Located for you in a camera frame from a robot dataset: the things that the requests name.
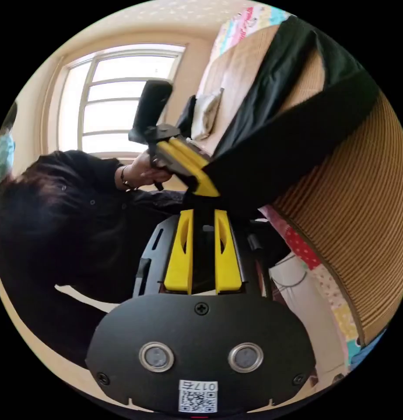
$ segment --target yellow plastic part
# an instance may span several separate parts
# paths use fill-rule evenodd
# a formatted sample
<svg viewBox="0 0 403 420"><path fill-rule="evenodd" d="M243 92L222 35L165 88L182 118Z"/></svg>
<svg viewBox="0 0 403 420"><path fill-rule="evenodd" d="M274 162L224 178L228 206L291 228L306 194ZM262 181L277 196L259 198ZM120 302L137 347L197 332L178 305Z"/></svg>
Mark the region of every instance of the yellow plastic part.
<svg viewBox="0 0 403 420"><path fill-rule="evenodd" d="M203 156L196 153L193 149L186 146L182 141L179 141L175 137L170 138L169 143L188 156L188 158L191 159L199 168L204 168L209 163Z"/></svg>
<svg viewBox="0 0 403 420"><path fill-rule="evenodd" d="M174 142L169 144L169 142L166 141L160 141L158 143L158 147L167 152L173 159L175 159L180 165L196 177L198 187L194 192L195 195L204 197L219 197L218 190L213 185L207 174L202 171L202 167L199 165L200 160L194 159L194 155L196 153L193 150L189 147L185 147L185 145L180 145L180 148L177 148Z"/></svg>
<svg viewBox="0 0 403 420"><path fill-rule="evenodd" d="M228 214L224 210L215 210L215 282L217 294L238 291L242 286Z"/></svg>
<svg viewBox="0 0 403 420"><path fill-rule="evenodd" d="M172 292L191 294L193 285L193 210L181 212L164 286Z"/></svg>

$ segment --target window frame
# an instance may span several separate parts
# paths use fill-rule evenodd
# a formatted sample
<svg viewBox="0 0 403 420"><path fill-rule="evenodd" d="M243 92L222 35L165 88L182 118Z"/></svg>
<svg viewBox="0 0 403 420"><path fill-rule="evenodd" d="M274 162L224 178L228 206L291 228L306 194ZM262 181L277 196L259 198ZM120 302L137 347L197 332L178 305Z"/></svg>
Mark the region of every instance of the window frame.
<svg viewBox="0 0 403 420"><path fill-rule="evenodd" d="M157 48L145 48L145 45L154 45L157 46ZM182 60L183 55L185 54L186 46L185 45L177 45L177 44L134 44L134 45L128 45L125 46L124 49L122 47L114 47L111 49L106 49L103 51L95 52L92 54L88 54L85 57L79 58L70 64L66 65L66 76L63 82L61 95L59 98L58 103L58 110L57 110L57 127L56 127L56 148L57 150L60 150L59 146L59 117L60 117L60 108L61 108L61 102L63 97L63 92L65 89L67 77L69 75L69 72L74 69L75 67L81 66L83 64L90 63L90 67L88 69L87 76L85 78L85 82L83 84L82 93L80 97L80 105L79 105L79 111L78 111L78 131L77 131L77 149L82 150L83 149L83 137L89 136L89 135L96 135L96 134L124 134L128 133L129 130L102 130L102 131L95 131L95 132L89 132L86 134L83 134L83 123L84 123L84 116L85 116L85 107L88 104L93 103L102 103L102 102L112 102L112 101L127 101L127 100L139 100L139 98L108 98L108 99L99 99L94 101L89 101L89 91L92 86L98 86L102 84L108 84L108 83L116 83L116 82L128 82L128 81L148 81L148 80L169 80L170 82L173 82L175 79L175 76L177 74L180 62ZM169 57L174 58L173 65L171 67L170 73L168 75L167 79L164 78L157 78L157 77L123 77L123 78L116 78L116 79L106 79L106 80L99 80L96 82L93 82L93 78L95 75L95 71L97 69L98 64L101 61L104 60L111 60L116 58L122 58L122 57L133 57L133 56L160 56L160 57ZM165 122L165 117L168 110L168 104L165 106L161 116L160 116L160 123ZM136 158L140 152L116 152L116 151L110 151L110 152L94 152L91 153L94 156L100 157L100 158L118 158L121 161L132 161L134 158Z"/></svg>

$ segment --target window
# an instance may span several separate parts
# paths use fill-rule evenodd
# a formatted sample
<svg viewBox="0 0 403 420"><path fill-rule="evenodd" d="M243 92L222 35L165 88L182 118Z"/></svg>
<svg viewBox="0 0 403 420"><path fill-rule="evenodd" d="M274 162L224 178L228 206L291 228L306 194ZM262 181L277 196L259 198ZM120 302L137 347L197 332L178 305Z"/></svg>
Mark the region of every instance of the window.
<svg viewBox="0 0 403 420"><path fill-rule="evenodd" d="M140 95L149 79L172 81L183 52L182 46L137 44L72 63L59 106L58 149L102 157L134 157L145 150L128 140Z"/></svg>

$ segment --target colorful quilt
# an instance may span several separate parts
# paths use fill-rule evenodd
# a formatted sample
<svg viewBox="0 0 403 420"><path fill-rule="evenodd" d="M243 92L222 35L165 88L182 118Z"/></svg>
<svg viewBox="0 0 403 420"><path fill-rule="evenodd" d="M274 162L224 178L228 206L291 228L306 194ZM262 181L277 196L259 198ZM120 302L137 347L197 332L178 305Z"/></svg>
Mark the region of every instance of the colorful quilt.
<svg viewBox="0 0 403 420"><path fill-rule="evenodd" d="M339 331L346 342L348 351L346 365L350 366L352 357L360 351L360 347L357 344L358 331L353 315L339 286L310 246L271 206L265 206L260 211L279 232L292 252L300 258L305 270L312 275L316 280L316 286L320 287L326 296Z"/></svg>
<svg viewBox="0 0 403 420"><path fill-rule="evenodd" d="M266 4L247 7L224 23L213 45L210 61L215 60L245 37L269 26L278 25L289 13Z"/></svg>

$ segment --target hand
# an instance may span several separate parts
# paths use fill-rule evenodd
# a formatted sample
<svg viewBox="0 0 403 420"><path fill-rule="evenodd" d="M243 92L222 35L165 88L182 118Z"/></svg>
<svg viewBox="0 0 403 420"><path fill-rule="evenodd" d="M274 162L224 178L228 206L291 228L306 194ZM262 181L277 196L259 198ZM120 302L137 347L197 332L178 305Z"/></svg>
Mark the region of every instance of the hand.
<svg viewBox="0 0 403 420"><path fill-rule="evenodd" d="M147 152L141 153L134 162L125 168L124 179L134 188L143 185L152 185L156 182L166 182L171 179L171 174L162 169L150 166L150 157Z"/></svg>

